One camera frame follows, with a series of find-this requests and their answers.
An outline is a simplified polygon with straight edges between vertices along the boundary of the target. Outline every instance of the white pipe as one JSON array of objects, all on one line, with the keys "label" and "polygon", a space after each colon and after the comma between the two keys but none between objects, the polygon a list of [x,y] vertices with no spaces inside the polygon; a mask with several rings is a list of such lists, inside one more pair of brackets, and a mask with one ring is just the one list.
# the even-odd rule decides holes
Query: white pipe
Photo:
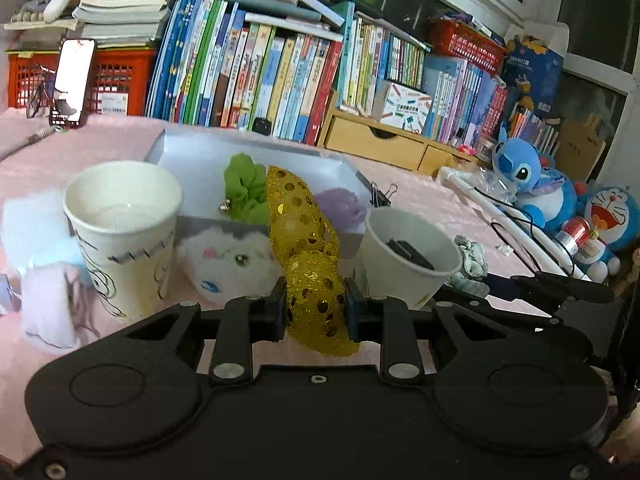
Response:
[{"label": "white pipe", "polygon": [[[489,213],[489,215],[493,216],[495,219],[499,219],[500,224],[502,224],[510,234],[516,238],[526,249],[529,251],[533,257],[541,264],[544,270],[548,272],[552,272],[554,274],[560,274],[562,276],[567,275],[571,272],[572,267],[574,268],[574,278],[591,281],[577,266],[574,266],[572,261],[570,260],[568,254],[564,252],[560,247],[558,247],[553,240],[551,240],[544,232],[542,232],[538,227],[533,226],[533,234],[536,237],[536,240],[544,245],[545,249],[549,251],[562,267],[566,269],[564,272],[556,263],[556,261],[549,257],[545,251],[540,248],[540,246],[536,243],[535,240],[529,237],[529,235],[523,231],[513,220],[511,220],[503,211],[498,209],[493,202],[484,197],[482,194],[478,193],[472,186],[466,183],[462,178],[460,178],[459,172],[456,170],[452,170],[451,168],[440,168],[440,173],[438,175],[438,179],[440,182],[448,182],[455,188],[459,189],[468,199],[477,203],[484,211]],[[523,220],[527,228],[529,226],[530,219],[523,215],[517,209],[511,209],[509,211],[509,215],[516,217],[520,220]]]}]

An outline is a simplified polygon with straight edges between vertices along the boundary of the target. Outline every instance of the white cardboard box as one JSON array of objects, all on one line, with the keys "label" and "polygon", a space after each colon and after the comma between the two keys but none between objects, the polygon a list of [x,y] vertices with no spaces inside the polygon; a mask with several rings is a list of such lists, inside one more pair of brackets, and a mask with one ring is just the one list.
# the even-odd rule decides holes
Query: white cardboard box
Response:
[{"label": "white cardboard box", "polygon": [[376,92],[371,117],[382,124],[420,135],[432,100],[417,90],[383,81]]}]

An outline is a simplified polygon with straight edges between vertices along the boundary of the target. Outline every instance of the paper cup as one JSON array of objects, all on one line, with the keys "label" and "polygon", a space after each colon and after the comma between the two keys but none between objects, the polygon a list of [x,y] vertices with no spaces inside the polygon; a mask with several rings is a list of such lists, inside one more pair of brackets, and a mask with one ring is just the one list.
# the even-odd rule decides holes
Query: paper cup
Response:
[{"label": "paper cup", "polygon": [[64,208],[102,304],[133,322],[162,305],[182,186],[145,162],[107,162],[78,174]]},{"label": "paper cup", "polygon": [[[370,209],[358,250],[356,282],[365,296],[390,296],[414,310],[422,307],[443,283],[460,270],[457,245],[425,219],[391,207]],[[409,242],[435,270],[412,264],[387,245],[389,240]]]}]

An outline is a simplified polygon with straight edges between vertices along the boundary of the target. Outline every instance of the blue plush toy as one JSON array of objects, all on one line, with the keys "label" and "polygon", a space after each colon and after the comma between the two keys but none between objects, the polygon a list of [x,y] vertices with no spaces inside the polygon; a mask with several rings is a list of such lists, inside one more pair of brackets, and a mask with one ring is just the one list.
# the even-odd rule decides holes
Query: blue plush toy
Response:
[{"label": "blue plush toy", "polygon": [[504,126],[500,128],[492,162],[500,179],[505,183],[512,182],[518,191],[530,191],[540,179],[540,159],[536,149],[526,140],[508,139]]},{"label": "blue plush toy", "polygon": [[604,187],[580,197],[578,214],[598,237],[580,246],[575,261],[592,281],[603,283],[620,270],[620,260],[611,251],[623,249],[638,234],[638,205],[620,188]]},{"label": "blue plush toy", "polygon": [[577,203],[571,179],[554,168],[542,168],[536,185],[528,193],[519,193],[515,205],[529,214],[537,227],[553,237],[575,216]]}]

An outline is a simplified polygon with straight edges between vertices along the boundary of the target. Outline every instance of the orange crate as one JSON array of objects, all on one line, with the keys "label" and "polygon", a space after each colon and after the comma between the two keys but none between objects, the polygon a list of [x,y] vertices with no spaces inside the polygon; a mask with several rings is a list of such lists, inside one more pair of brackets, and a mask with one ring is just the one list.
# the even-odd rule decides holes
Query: orange crate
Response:
[{"label": "orange crate", "polygon": [[[29,95],[42,80],[40,66],[55,70],[58,54],[9,54],[8,105],[25,108]],[[93,83],[88,112],[101,113],[101,93],[128,94],[127,115],[144,115],[146,88],[154,68],[155,50],[98,50],[92,67]]]},{"label": "orange crate", "polygon": [[498,72],[507,54],[506,49],[466,23],[445,19],[431,20],[428,42],[433,45],[434,54],[463,57],[492,76]]}]

